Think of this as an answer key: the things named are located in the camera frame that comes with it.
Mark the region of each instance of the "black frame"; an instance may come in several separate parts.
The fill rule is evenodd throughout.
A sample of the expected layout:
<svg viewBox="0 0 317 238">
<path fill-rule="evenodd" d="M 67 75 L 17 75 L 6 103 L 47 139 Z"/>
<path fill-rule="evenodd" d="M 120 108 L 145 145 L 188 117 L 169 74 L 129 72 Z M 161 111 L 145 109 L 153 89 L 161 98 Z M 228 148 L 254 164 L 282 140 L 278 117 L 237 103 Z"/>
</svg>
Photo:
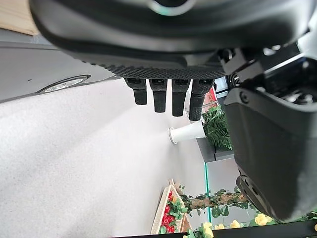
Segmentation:
<svg viewBox="0 0 317 238">
<path fill-rule="evenodd" d="M 317 220 L 281 223 L 276 225 L 213 230 L 215 238 L 305 238 L 317 236 Z M 187 233 L 134 236 L 122 238 L 183 238 Z"/>
</svg>

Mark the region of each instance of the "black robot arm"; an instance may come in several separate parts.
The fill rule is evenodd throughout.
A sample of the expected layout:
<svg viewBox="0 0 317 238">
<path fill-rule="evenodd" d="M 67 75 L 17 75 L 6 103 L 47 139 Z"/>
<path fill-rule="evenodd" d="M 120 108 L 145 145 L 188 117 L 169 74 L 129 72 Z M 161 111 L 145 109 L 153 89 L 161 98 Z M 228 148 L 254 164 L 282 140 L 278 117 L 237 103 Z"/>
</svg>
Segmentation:
<svg viewBox="0 0 317 238">
<path fill-rule="evenodd" d="M 317 62 L 296 41 L 316 0 L 30 0 L 40 32 L 65 53 L 125 78 L 136 104 L 199 120 L 216 78 L 234 75 L 225 110 L 237 185 L 263 213 L 289 221 L 317 207 Z"/>
</svg>

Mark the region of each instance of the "red rose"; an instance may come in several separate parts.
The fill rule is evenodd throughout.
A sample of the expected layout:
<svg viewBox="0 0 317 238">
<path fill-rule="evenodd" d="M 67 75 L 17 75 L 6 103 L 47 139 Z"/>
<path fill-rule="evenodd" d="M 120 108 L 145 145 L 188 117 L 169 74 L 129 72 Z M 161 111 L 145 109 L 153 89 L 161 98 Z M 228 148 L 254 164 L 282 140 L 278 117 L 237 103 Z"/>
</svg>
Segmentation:
<svg viewBox="0 0 317 238">
<path fill-rule="evenodd" d="M 170 226 L 165 226 L 165 227 L 166 227 L 167 233 L 171 233 L 171 228 L 170 228 Z"/>
<path fill-rule="evenodd" d="M 170 207 L 167 205 L 166 207 L 165 207 L 165 214 L 167 214 L 167 213 L 169 213 L 170 212 Z"/>
<path fill-rule="evenodd" d="M 163 225 L 168 225 L 169 224 L 168 219 L 167 218 L 163 219 L 162 220 L 162 224 Z"/>
<path fill-rule="evenodd" d="M 171 223 L 172 221 L 174 221 L 174 217 L 173 216 L 167 216 L 168 219 L 168 223 Z"/>
</svg>

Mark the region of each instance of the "artificial flower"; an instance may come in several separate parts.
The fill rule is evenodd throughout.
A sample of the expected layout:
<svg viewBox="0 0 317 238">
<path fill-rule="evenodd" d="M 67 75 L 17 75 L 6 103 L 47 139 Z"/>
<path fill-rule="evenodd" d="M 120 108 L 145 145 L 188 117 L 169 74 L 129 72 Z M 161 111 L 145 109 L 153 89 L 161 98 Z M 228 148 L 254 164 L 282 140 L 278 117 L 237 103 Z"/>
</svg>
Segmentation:
<svg viewBox="0 0 317 238">
<path fill-rule="evenodd" d="M 215 229 L 215 230 L 223 230 L 223 229 L 224 229 L 223 223 L 220 223 L 218 226 L 215 225 L 214 229 Z"/>
<path fill-rule="evenodd" d="M 203 223 L 203 235 L 205 238 L 213 238 L 211 227 L 212 224 L 210 222 Z"/>
<path fill-rule="evenodd" d="M 259 226 L 265 226 L 268 222 L 271 222 L 271 221 L 272 221 L 272 218 L 264 214 L 258 214 L 258 216 L 255 218 L 255 222 Z"/>
<path fill-rule="evenodd" d="M 230 228 L 240 228 L 240 224 L 236 220 L 233 220 L 230 224 Z"/>
</svg>

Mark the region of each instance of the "recessed light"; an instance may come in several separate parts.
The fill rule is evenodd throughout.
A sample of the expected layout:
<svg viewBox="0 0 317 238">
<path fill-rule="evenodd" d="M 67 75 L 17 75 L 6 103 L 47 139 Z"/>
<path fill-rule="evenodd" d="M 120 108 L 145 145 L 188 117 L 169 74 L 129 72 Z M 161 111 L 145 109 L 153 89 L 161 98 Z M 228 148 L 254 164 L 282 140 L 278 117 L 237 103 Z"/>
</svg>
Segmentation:
<svg viewBox="0 0 317 238">
<path fill-rule="evenodd" d="M 50 93 L 54 91 L 58 91 L 64 88 L 68 88 L 71 86 L 74 86 L 76 84 L 82 83 L 85 80 L 87 80 L 90 77 L 90 75 L 80 75 L 68 79 L 64 79 L 60 82 L 54 83 L 40 91 L 40 93 Z"/>
</svg>

